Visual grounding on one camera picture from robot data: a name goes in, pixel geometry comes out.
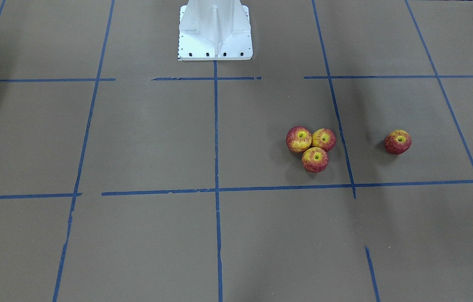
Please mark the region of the lone red yellow apple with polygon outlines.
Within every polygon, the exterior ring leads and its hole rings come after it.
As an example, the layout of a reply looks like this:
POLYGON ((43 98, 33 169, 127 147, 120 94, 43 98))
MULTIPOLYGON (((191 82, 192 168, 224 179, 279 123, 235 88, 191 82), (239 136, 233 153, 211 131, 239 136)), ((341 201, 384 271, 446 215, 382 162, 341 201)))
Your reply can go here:
POLYGON ((394 130, 384 139, 384 148, 390 154, 400 155, 405 153, 412 144, 411 135, 405 130, 394 130))

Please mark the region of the brown paper table cover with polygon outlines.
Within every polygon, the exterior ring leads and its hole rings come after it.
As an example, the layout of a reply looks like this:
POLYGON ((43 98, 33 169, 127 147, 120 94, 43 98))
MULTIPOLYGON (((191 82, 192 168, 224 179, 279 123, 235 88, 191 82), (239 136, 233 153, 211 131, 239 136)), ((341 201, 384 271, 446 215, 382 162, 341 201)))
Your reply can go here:
POLYGON ((0 302, 473 302, 473 1, 186 3, 0 0, 0 302))

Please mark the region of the back red yellow apple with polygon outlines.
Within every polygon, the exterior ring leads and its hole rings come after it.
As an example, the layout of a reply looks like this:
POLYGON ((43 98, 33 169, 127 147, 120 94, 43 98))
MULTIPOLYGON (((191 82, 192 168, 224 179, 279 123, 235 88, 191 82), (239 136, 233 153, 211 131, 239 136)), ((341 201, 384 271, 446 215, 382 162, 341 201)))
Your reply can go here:
POLYGON ((320 147, 311 147, 303 152, 301 162, 308 172, 320 173, 328 166, 329 155, 320 147))

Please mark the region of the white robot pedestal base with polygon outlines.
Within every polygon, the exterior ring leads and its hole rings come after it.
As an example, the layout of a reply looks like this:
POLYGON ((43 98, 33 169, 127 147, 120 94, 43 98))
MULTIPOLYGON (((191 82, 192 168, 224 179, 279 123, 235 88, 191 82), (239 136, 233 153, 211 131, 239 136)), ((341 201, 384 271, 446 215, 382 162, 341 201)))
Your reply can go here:
POLYGON ((178 59, 250 60, 249 9, 240 0, 189 0, 179 11, 178 59))

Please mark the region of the front red yellow apple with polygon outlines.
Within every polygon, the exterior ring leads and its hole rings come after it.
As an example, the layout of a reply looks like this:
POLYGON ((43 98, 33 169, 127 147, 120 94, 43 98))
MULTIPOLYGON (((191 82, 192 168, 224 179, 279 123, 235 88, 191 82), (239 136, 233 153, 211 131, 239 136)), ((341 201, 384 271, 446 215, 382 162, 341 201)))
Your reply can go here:
POLYGON ((320 128, 313 132, 311 137, 311 146, 319 147, 326 152, 331 151, 337 143, 335 133, 328 128, 320 128))

